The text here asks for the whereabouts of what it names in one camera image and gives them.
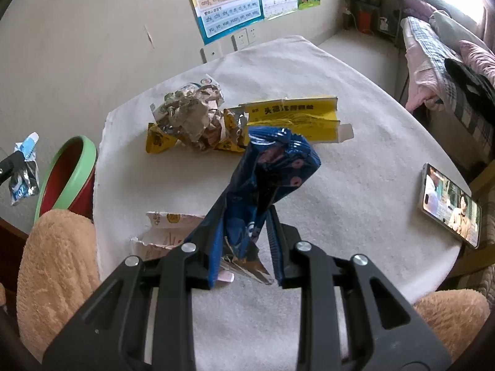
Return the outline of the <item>pink torn paper package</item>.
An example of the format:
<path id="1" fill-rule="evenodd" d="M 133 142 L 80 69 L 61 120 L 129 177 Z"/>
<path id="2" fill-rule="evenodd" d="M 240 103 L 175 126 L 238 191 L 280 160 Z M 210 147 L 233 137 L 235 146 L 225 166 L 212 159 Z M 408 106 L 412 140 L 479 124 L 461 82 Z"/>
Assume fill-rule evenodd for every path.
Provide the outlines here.
<path id="1" fill-rule="evenodd" d="M 208 283 L 213 286 L 220 282 L 232 283 L 235 276 L 222 269 L 223 220 L 214 217 L 206 226 L 200 226 L 204 215 L 175 214 L 169 212 L 147 212 L 150 228 L 130 240 L 132 253 L 142 260 L 164 257 L 177 246 L 189 242 L 200 250 L 200 262 L 207 269 Z"/>

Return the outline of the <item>blue snack wrapper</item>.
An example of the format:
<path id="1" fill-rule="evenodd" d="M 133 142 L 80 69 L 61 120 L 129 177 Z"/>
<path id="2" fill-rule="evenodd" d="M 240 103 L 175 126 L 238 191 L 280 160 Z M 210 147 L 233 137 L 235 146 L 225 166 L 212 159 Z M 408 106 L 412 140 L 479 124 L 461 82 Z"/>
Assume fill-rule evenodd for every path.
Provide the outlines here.
<path id="1" fill-rule="evenodd" d="M 269 207 L 296 191 L 321 166 L 307 139 L 288 128 L 254 126 L 230 183 L 200 226 L 223 220 L 222 267 L 265 285 L 273 277 L 258 257 Z"/>

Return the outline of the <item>dark bedside shelf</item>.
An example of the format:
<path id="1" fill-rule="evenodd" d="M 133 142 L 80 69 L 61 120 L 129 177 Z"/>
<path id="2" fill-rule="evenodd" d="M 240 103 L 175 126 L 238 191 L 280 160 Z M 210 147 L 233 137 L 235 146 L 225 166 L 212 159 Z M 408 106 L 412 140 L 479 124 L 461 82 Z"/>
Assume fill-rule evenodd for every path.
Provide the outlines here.
<path id="1" fill-rule="evenodd" d="M 399 47 L 403 0 L 344 0 L 342 25 Z"/>

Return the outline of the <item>left fuzzy tan sleeve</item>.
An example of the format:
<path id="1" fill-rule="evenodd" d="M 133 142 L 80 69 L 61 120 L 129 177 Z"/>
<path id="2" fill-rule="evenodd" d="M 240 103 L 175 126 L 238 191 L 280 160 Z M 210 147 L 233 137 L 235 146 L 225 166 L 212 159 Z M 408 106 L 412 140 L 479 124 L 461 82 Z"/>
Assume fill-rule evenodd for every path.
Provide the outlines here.
<path id="1" fill-rule="evenodd" d="M 92 220 L 67 209 L 41 215 L 24 246 L 16 304 L 20 341 L 35 360 L 100 283 Z"/>

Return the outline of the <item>green red trash bin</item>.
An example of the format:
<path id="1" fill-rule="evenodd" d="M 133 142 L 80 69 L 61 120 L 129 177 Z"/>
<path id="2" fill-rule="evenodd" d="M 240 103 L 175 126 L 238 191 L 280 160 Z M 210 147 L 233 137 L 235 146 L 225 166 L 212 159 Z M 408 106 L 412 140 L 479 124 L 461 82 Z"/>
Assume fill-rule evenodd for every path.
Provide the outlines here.
<path id="1" fill-rule="evenodd" d="M 50 163 L 34 221 L 52 209 L 66 209 L 92 220 L 96 164 L 97 148 L 90 138 L 80 135 L 66 141 Z"/>

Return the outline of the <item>smartphone showing video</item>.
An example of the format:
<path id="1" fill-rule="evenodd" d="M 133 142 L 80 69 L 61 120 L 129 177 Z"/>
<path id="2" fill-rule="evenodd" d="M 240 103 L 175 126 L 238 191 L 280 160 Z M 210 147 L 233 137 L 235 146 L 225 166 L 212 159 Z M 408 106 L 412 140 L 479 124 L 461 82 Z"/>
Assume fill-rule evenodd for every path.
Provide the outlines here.
<path id="1" fill-rule="evenodd" d="M 421 179 L 420 210 L 461 242 L 477 249 L 481 240 L 480 205 L 430 163 L 424 164 Z"/>

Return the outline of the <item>fuzzy tan sleeve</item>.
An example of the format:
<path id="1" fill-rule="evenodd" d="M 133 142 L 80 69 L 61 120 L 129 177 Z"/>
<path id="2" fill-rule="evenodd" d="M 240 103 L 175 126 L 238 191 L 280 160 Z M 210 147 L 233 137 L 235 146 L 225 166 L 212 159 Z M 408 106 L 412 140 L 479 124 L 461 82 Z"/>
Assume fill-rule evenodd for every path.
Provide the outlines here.
<path id="1" fill-rule="evenodd" d="M 24 246 L 16 304 L 20 341 L 35 360 L 100 283 L 92 220 L 67 209 L 41 215 Z"/>
<path id="2" fill-rule="evenodd" d="M 487 299 L 470 289 L 432 292 L 413 308 L 433 330 L 453 362 L 459 358 L 488 320 Z"/>

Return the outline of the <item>small blue silver wrapper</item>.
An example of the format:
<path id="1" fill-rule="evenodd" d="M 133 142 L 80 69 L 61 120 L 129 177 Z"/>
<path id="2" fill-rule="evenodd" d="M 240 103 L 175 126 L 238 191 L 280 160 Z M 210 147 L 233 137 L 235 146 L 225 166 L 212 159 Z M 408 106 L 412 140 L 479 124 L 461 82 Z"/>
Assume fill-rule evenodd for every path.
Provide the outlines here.
<path id="1" fill-rule="evenodd" d="M 13 172 L 8 184 L 13 206 L 25 198 L 39 194 L 39 169 L 35 151 L 38 141 L 39 134 L 34 131 L 22 143 L 15 143 L 14 152 L 21 152 L 23 159 L 20 167 Z"/>

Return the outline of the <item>yellow cardboard box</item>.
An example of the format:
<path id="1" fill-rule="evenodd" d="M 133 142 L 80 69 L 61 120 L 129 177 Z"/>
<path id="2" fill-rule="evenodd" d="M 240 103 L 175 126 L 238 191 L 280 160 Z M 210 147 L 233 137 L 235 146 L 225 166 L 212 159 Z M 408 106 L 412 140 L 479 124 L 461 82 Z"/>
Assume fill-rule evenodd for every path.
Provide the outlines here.
<path id="1" fill-rule="evenodd" d="M 251 126 L 288 128 L 310 143 L 344 143 L 354 137 L 353 127 L 337 118 L 336 96 L 284 98 L 245 103 L 224 113 L 243 131 Z"/>

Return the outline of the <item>right fuzzy tan sleeve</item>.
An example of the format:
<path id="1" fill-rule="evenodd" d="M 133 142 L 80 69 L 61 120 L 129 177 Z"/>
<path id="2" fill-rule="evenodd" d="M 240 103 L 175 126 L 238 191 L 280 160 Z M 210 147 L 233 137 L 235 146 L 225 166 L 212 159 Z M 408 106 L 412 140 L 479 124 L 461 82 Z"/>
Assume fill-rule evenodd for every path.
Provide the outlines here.
<path id="1" fill-rule="evenodd" d="M 459 358 L 488 320 L 487 299 L 470 289 L 432 292 L 413 308 L 433 330 L 453 362 Z"/>

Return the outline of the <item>crumpled brown yellow wrapper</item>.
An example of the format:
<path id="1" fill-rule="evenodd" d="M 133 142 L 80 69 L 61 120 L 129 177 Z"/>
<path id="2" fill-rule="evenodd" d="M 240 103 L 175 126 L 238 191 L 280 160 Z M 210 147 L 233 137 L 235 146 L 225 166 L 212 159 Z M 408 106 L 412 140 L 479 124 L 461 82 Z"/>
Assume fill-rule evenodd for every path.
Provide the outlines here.
<path id="1" fill-rule="evenodd" d="M 159 154 L 182 144 L 197 152 L 242 153 L 248 144 L 248 114 L 227 108 L 220 84 L 209 75 L 168 92 L 150 105 L 145 151 Z"/>

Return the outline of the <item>white wall socket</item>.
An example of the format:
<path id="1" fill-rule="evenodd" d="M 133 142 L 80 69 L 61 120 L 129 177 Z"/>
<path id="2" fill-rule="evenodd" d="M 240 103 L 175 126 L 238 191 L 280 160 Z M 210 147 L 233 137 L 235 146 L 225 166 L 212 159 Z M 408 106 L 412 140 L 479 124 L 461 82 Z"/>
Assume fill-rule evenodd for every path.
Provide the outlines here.
<path id="1" fill-rule="evenodd" d="M 245 49 L 249 46 L 248 31 L 246 28 L 238 30 L 231 39 L 235 51 Z"/>

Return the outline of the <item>bed with plaid sheet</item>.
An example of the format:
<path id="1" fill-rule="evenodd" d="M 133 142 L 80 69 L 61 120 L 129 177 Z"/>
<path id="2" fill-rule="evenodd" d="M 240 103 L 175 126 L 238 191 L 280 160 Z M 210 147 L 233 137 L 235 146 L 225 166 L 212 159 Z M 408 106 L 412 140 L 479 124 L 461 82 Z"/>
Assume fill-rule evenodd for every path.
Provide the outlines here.
<path id="1" fill-rule="evenodd" d="M 494 53 L 431 0 L 403 0 L 408 112 L 461 169 L 494 159 Z"/>

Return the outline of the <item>white table cloth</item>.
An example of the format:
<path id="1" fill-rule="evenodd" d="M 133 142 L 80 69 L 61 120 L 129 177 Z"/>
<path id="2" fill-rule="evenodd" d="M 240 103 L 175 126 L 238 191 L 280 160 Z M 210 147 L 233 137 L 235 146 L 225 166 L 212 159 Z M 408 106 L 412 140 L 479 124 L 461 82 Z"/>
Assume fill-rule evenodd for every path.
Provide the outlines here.
<path id="1" fill-rule="evenodd" d="M 103 282 L 81 318 L 94 370 L 194 370 L 194 328 L 221 316 L 223 352 L 255 369 L 287 357 L 298 370 L 447 370 L 450 354 L 363 254 L 328 255 L 282 223 L 276 203 L 321 161 L 286 127 L 254 126 L 239 157 L 140 153 L 139 102 L 106 118 L 94 220 Z M 123 241 L 138 203 L 178 197 L 211 209 L 167 255 L 143 260 Z"/>

